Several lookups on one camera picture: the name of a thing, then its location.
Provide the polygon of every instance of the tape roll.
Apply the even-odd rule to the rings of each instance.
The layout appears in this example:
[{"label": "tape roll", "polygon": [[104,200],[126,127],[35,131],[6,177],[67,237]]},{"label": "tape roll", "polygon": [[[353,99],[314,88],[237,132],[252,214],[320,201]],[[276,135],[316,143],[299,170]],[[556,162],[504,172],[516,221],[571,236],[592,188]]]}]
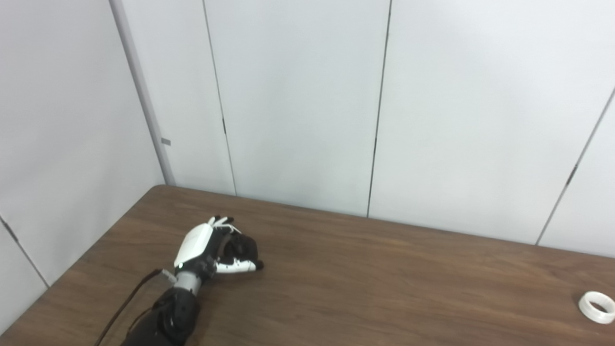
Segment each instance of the tape roll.
[{"label": "tape roll", "polygon": [[[601,306],[604,311],[595,308],[592,303]],[[606,294],[589,291],[579,300],[579,309],[590,320],[609,324],[615,320],[615,302]]]}]

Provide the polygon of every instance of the robotic arm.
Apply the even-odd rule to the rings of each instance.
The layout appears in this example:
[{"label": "robotic arm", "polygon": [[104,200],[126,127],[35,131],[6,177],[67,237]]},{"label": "robotic arm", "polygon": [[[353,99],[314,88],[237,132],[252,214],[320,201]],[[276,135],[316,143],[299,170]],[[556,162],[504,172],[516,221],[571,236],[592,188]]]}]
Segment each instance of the robotic arm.
[{"label": "robotic arm", "polygon": [[231,225],[232,217],[212,217],[194,227],[175,259],[177,281],[127,334],[122,346],[183,346],[192,334],[201,285],[216,273],[263,269],[256,242]]}]

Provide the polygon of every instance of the black cable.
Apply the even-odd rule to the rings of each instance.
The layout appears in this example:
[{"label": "black cable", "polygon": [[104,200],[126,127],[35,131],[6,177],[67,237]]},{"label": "black cable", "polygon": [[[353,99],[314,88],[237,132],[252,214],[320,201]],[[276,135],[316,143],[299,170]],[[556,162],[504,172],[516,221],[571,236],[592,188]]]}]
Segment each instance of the black cable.
[{"label": "black cable", "polygon": [[111,317],[111,319],[109,320],[109,323],[107,323],[106,327],[103,329],[103,332],[100,333],[100,336],[98,337],[98,340],[96,340],[96,342],[94,343],[94,346],[99,346],[100,342],[102,342],[103,338],[105,337],[105,335],[107,334],[107,332],[109,331],[109,329],[111,329],[111,326],[113,325],[113,323],[115,322],[115,320],[117,319],[117,317],[119,316],[120,313],[122,313],[122,311],[124,310],[124,308],[126,307],[126,305],[128,305],[128,303],[130,303],[130,301],[135,297],[135,294],[137,294],[137,292],[139,291],[139,289],[141,288],[141,286],[143,286],[146,282],[148,282],[151,278],[153,278],[154,276],[160,274],[162,272],[162,269],[154,269],[153,272],[147,274],[142,280],[141,282],[135,287],[135,289],[132,290],[132,292],[130,293],[130,295],[128,296],[128,298],[126,298],[126,301],[122,304],[122,306],[119,307],[119,309],[117,310],[117,312],[115,313],[115,315],[113,315],[113,317]]},{"label": "black cable", "polygon": [[141,317],[143,317],[143,315],[145,315],[146,313],[150,312],[151,310],[152,310],[152,308],[149,307],[145,311],[141,312],[137,317],[135,317],[135,320],[132,321],[132,323],[130,324],[130,327],[128,327],[128,330],[126,331],[126,338],[128,338],[128,335],[130,335],[130,332],[132,332],[132,328],[135,326],[135,324],[137,322],[139,322]]}]

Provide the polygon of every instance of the wooden table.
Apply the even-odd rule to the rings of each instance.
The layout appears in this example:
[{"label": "wooden table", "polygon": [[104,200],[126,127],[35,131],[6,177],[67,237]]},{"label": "wooden table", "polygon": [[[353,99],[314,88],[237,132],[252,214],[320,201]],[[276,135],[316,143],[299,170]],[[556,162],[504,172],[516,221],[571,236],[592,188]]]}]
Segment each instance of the wooden table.
[{"label": "wooden table", "polygon": [[[128,293],[170,268],[188,230],[231,215],[265,269],[218,275],[188,345],[615,345],[577,309],[615,296],[615,259],[159,186],[2,337],[2,346],[92,345]],[[108,334],[118,345],[168,286],[141,289]]]}]

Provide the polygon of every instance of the white partition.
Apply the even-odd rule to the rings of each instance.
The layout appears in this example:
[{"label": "white partition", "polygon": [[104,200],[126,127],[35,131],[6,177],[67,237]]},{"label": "white partition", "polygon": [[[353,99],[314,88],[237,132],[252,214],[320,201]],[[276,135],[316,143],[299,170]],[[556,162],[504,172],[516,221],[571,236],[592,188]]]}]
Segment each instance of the white partition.
[{"label": "white partition", "polygon": [[0,52],[0,211],[51,284],[161,168],[107,0],[0,2]]},{"label": "white partition", "polygon": [[615,84],[613,18],[394,1],[370,217],[534,243]]},{"label": "white partition", "polygon": [[615,257],[614,134],[611,103],[539,245]]},{"label": "white partition", "polygon": [[46,289],[1,223],[0,276],[1,335]]},{"label": "white partition", "polygon": [[113,3],[170,183],[235,195],[202,1]]},{"label": "white partition", "polygon": [[389,2],[205,7],[237,194],[365,215]]}]

